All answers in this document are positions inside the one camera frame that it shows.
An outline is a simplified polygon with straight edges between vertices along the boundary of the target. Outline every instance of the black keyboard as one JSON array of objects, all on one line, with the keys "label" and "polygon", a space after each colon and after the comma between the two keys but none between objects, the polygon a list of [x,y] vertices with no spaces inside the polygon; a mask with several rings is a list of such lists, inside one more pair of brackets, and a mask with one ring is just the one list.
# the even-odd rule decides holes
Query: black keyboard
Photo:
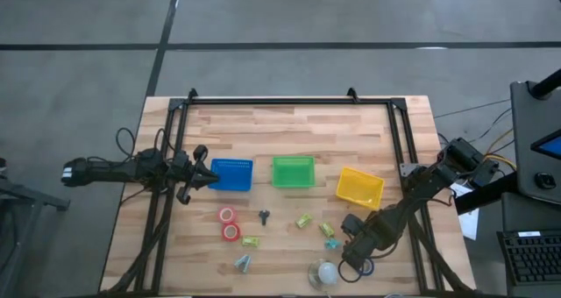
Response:
[{"label": "black keyboard", "polygon": [[561,231],[497,232],[516,285],[561,284]]}]

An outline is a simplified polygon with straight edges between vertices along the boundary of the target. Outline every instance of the yellow basket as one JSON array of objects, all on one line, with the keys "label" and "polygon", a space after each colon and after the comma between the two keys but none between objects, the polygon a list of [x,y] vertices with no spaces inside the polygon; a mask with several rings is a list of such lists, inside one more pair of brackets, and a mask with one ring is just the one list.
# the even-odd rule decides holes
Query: yellow basket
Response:
[{"label": "yellow basket", "polygon": [[343,167],[336,195],[346,201],[378,210],[383,191],[384,179]]}]

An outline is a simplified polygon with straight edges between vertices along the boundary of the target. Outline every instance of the wooden tabletop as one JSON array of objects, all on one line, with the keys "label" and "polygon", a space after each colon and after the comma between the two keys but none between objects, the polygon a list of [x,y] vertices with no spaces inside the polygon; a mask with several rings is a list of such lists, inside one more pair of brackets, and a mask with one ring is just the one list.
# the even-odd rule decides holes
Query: wooden tabletop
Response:
[{"label": "wooden tabletop", "polygon": [[[427,96],[406,96],[406,99],[420,163],[433,163],[440,145],[429,99]],[[168,101],[168,97],[146,99],[136,150],[153,146],[156,131],[165,123]],[[396,114],[405,150],[401,119]],[[230,192],[201,188],[191,191],[188,206],[174,201],[162,294],[322,294],[310,286],[308,267],[317,259],[338,264],[341,250],[324,249],[325,236],[318,224],[330,223],[336,231],[335,237],[344,241],[345,235],[339,229],[343,218],[352,213],[364,219],[369,213],[368,209],[335,197],[342,167],[384,178],[382,207],[401,199],[385,106],[202,105],[190,106],[187,120],[183,147],[189,155],[196,145],[205,144],[209,148],[208,167],[213,158],[253,160],[252,189]],[[316,186],[274,188],[272,158],[277,155],[314,156]],[[123,198],[140,188],[127,185]],[[443,200],[447,197],[448,192],[444,191],[437,196]],[[150,194],[143,193],[119,210],[102,289],[114,285],[138,254],[149,201]],[[242,235],[259,237],[258,248],[222,240],[217,211],[223,206],[236,209]],[[262,209],[271,212],[266,226],[261,225],[258,216]],[[460,279],[474,287],[455,208],[430,203],[429,209],[439,251]],[[314,219],[299,229],[295,220],[304,213]],[[245,254],[252,257],[248,274],[233,266]],[[148,280],[153,256],[148,264]],[[432,283],[426,253],[423,261]],[[407,230],[396,251],[375,264],[373,276],[363,277],[354,284],[339,279],[330,294],[418,293]],[[348,266],[343,273],[347,278],[356,276]]]}]

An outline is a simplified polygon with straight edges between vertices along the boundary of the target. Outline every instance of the green basket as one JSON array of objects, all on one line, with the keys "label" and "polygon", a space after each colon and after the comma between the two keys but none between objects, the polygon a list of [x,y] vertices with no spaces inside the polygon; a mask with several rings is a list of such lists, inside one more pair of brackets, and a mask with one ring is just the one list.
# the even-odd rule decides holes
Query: green basket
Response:
[{"label": "green basket", "polygon": [[273,186],[311,188],[316,185],[314,157],[273,157]]}]

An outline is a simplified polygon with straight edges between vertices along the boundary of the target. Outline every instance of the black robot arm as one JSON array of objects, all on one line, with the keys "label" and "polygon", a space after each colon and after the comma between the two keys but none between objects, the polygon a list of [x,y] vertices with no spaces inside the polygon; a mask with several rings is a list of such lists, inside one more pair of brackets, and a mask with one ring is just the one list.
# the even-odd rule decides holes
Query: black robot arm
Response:
[{"label": "black robot arm", "polygon": [[343,261],[361,273],[372,252],[396,245],[408,219],[443,188],[460,178],[476,187],[485,185],[497,170],[496,162],[485,160],[467,141],[453,139],[438,154],[438,162],[430,167],[417,166],[403,179],[405,197],[397,204],[373,211],[364,222],[352,214],[346,216],[341,229],[351,240],[343,247]]},{"label": "black robot arm", "polygon": [[166,179],[183,181],[186,185],[179,189],[177,199],[188,204],[191,188],[199,189],[218,181],[218,175],[203,163],[208,152],[206,146],[199,145],[193,151],[195,164],[184,151],[176,153],[171,160],[164,160],[156,148],[141,151],[125,161],[78,158],[64,165],[61,180],[68,187],[95,181],[140,183],[152,191],[161,191],[166,186]]}]

